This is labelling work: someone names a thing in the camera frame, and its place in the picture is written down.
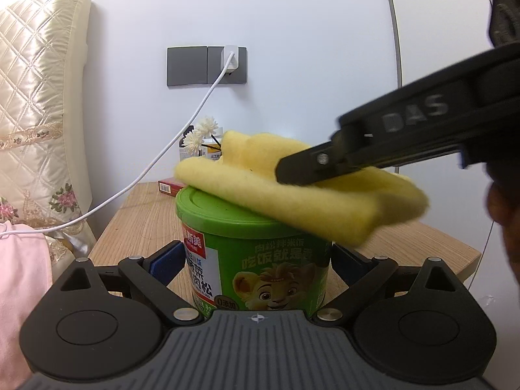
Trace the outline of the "person's hand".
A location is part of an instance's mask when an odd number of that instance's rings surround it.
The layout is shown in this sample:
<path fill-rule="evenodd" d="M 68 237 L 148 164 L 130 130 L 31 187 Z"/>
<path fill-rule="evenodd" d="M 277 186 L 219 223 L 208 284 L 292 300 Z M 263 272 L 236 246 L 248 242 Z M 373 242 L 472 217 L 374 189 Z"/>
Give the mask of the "person's hand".
<path fill-rule="evenodd" d="M 487 199 L 487 211 L 501 227 L 509 267 L 519 283 L 519 200 L 496 181 L 489 188 Z"/>

